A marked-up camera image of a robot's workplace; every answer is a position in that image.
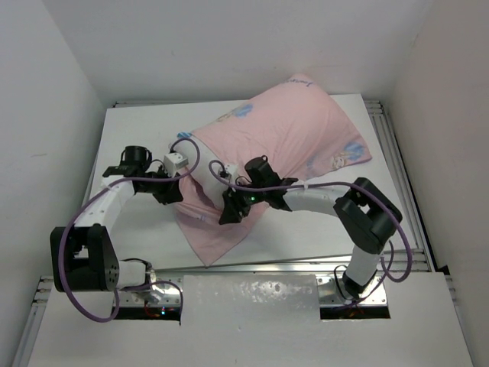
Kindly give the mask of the pink printed pillowcase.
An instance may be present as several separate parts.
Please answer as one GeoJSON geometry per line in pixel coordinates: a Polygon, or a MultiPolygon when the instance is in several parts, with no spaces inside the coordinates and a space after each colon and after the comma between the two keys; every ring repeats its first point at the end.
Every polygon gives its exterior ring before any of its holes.
{"type": "MultiPolygon", "coordinates": [[[[313,79],[295,74],[214,122],[190,132],[223,164],[244,165],[266,155],[280,177],[306,181],[371,159],[367,142],[336,101],[313,79]]],[[[187,242],[206,266],[245,239],[267,204],[253,206],[239,224],[219,225],[222,210],[175,205],[187,242]]]]}

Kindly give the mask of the white pillow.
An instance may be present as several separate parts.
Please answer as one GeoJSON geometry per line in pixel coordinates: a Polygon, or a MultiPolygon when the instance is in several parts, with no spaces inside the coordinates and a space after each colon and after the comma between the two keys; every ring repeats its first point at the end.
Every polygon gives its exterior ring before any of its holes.
{"type": "Polygon", "coordinates": [[[209,206],[217,210],[224,209],[222,194],[228,187],[216,180],[209,169],[209,162],[217,161],[218,157],[189,132],[179,132],[176,135],[176,145],[171,146],[170,149],[188,159],[188,165],[183,169],[183,173],[197,164],[189,176],[180,180],[183,202],[197,206],[209,206]]]}

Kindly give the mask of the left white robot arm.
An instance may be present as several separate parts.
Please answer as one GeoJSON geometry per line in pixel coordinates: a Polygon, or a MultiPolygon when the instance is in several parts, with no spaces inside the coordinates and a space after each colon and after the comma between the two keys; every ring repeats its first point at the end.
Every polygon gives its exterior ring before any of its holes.
{"type": "Polygon", "coordinates": [[[127,146],[120,163],[102,175],[99,196],[77,216],[73,225],[56,227],[50,234],[54,283],[63,292],[58,259],[64,263],[71,291],[114,291],[148,282],[149,263],[119,260],[110,237],[124,205],[137,193],[148,193],[163,205],[183,200],[179,171],[188,158],[171,151],[156,171],[152,154],[141,146],[127,146]]]}

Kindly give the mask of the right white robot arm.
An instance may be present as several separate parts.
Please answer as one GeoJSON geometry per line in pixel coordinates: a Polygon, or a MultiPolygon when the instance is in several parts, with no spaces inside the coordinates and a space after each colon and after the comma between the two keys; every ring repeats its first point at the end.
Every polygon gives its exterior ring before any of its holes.
{"type": "Polygon", "coordinates": [[[346,183],[307,184],[295,177],[280,177],[267,157],[251,159],[245,166],[247,183],[232,178],[222,167],[212,176],[226,185],[224,209],[219,224],[240,223],[252,206],[266,203],[287,212],[308,211],[339,219],[354,244],[351,261],[342,275],[343,291],[349,300],[358,300],[374,279],[385,245],[400,229],[402,214],[367,178],[346,183]]]}

